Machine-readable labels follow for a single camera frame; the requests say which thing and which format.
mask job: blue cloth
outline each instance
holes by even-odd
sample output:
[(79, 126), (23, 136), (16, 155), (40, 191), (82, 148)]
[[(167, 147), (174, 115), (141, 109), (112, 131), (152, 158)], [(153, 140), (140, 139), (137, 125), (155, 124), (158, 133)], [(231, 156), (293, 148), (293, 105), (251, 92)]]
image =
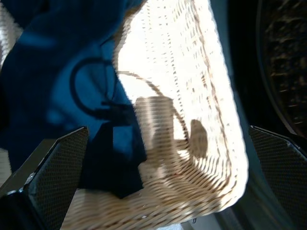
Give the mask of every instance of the blue cloth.
[(112, 35), (141, 0), (1, 2), (24, 28), (0, 74), (9, 108), (0, 147), (9, 151), (12, 171), (42, 139), (87, 126), (80, 187), (121, 198), (142, 189), (141, 133), (112, 66)]

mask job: woven basket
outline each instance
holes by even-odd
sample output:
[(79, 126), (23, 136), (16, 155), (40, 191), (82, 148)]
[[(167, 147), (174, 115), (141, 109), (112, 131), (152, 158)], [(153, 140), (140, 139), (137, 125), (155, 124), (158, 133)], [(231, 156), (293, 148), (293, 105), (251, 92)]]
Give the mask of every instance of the woven basket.
[[(148, 0), (127, 15), (114, 65), (147, 150), (144, 189), (122, 200), (77, 190), (62, 229), (154, 229), (221, 211), (243, 195), (248, 160), (208, 2)], [(20, 30), (4, 9), (1, 19), (6, 54)]]

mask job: wicker basket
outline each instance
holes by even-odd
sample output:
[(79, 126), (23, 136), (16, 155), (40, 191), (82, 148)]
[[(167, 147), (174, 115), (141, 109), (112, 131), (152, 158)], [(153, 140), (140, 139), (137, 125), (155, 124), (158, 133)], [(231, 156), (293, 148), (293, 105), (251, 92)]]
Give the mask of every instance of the wicker basket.
[[(1, 18), (5, 55), (20, 31), (4, 9)], [(154, 229), (233, 205), (248, 160), (209, 1), (148, 0), (115, 39), (147, 150), (144, 189), (122, 200), (77, 190), (62, 229)]]

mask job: blue fabric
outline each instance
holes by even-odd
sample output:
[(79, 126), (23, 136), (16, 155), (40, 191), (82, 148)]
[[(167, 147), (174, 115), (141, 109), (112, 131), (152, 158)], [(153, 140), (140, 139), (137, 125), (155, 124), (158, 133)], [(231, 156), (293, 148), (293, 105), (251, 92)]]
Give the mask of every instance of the blue fabric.
[(142, 188), (140, 129), (112, 66), (113, 33), (141, 0), (1, 0), (24, 32), (4, 61), (9, 125), (0, 147), (16, 171), (44, 138), (88, 126), (80, 187), (125, 197)]

